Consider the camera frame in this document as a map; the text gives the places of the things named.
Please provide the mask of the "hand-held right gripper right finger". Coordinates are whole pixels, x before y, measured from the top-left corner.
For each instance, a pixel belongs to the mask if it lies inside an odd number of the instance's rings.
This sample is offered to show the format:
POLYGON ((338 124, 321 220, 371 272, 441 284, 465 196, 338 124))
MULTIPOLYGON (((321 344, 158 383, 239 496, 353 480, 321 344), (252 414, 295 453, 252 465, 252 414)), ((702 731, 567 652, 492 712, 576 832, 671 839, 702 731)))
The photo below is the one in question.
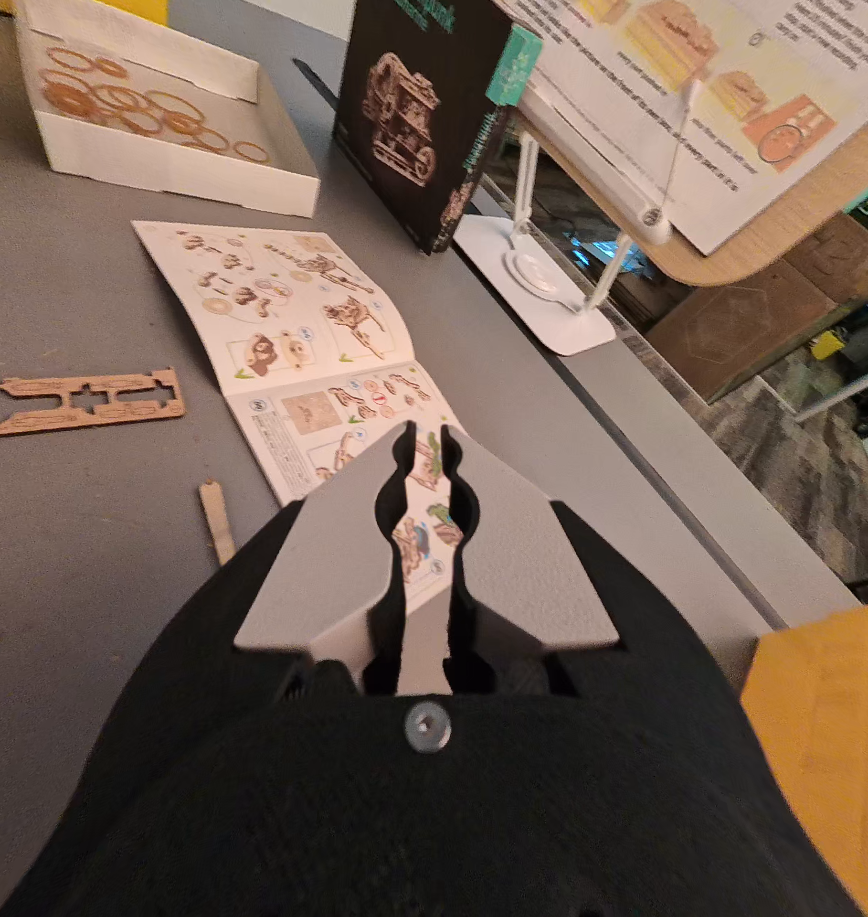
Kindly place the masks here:
POLYGON ((455 426, 441 429, 452 561, 445 676, 455 694, 547 692, 560 654, 620 636, 551 499, 455 426))

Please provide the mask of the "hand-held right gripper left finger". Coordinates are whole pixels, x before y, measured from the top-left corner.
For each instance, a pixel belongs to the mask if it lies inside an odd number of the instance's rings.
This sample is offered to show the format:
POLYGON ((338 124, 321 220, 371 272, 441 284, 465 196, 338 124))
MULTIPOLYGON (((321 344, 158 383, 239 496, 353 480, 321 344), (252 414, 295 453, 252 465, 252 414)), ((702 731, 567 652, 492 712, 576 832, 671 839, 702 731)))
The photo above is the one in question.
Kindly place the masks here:
POLYGON ((406 597, 394 533, 416 442, 400 423, 302 499, 234 648, 337 661, 367 693, 395 694, 406 597))

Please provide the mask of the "instruction booklet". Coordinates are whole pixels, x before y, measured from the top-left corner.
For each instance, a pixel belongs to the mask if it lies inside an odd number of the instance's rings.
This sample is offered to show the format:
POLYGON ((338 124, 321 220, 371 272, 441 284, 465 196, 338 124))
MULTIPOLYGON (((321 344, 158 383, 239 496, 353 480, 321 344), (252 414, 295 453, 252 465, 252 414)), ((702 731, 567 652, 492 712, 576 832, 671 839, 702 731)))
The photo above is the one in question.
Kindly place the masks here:
POLYGON ((131 223, 191 319, 281 505, 301 500, 392 427, 416 425, 394 529, 407 613, 450 585, 442 426, 461 428, 392 300, 319 232, 131 223))

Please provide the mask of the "white cardboard tray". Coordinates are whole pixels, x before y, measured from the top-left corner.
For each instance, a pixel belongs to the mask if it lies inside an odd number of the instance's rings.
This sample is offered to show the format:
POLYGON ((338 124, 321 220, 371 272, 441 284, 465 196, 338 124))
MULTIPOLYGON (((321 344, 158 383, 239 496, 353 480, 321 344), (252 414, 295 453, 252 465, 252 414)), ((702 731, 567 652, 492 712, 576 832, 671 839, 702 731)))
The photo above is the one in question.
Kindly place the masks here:
POLYGON ((320 177, 271 80, 255 61, 98 2, 16 2, 17 48, 28 98, 54 171, 153 192, 311 218, 320 177), (102 52, 207 91, 233 128, 252 128, 273 155, 259 166, 142 139, 53 112, 37 69, 64 44, 102 52))

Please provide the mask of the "black model kit box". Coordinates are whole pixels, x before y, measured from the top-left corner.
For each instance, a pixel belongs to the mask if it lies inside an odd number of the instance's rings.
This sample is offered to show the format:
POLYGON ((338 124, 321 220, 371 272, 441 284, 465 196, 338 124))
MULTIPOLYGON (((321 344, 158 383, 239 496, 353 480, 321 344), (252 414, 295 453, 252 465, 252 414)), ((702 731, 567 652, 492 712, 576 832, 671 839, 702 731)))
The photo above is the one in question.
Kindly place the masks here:
POLYGON ((424 254, 451 246, 542 47, 503 2, 356 2, 334 138, 424 254))

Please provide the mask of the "wooden stick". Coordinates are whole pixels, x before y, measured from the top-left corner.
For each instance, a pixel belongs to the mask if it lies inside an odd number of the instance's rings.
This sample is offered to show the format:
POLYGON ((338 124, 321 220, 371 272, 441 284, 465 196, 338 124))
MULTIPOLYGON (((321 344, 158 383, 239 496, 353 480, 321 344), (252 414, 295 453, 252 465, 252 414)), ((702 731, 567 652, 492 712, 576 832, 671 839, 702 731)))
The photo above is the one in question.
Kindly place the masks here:
POLYGON ((199 485, 199 501, 214 552, 219 564, 224 566, 234 558, 236 545, 220 483, 209 478, 199 485))

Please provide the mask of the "large cardboard box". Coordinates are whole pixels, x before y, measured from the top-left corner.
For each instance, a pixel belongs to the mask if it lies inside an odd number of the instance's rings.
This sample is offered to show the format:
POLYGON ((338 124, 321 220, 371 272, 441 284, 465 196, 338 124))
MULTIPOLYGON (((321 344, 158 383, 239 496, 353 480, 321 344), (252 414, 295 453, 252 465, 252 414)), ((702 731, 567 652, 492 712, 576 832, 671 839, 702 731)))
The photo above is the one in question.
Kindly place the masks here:
POLYGON ((644 336, 707 404, 868 302, 868 228, 840 213, 766 269, 698 288, 644 336))

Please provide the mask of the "yellow plastic bin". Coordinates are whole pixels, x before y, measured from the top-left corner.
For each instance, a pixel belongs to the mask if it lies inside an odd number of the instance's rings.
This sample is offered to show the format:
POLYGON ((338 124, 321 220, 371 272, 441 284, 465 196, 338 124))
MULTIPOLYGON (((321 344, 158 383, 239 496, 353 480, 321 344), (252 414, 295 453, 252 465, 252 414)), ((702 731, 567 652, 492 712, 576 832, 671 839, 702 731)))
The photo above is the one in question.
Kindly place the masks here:
POLYGON ((99 2, 159 26, 168 27, 169 25, 169 1, 166 0, 106 0, 99 2))
POLYGON ((868 915, 868 605, 762 636, 741 704, 797 820, 868 915))

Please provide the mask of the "wooden frame offcut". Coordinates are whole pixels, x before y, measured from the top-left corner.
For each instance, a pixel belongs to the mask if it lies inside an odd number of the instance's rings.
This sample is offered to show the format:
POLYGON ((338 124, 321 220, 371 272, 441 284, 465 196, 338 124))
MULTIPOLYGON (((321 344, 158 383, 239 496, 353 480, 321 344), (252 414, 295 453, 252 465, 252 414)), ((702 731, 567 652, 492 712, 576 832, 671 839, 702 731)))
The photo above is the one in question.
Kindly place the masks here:
POLYGON ((176 372, 7 378, 15 399, 56 398, 48 409, 17 411, 0 422, 0 438, 176 419, 187 411, 176 372))

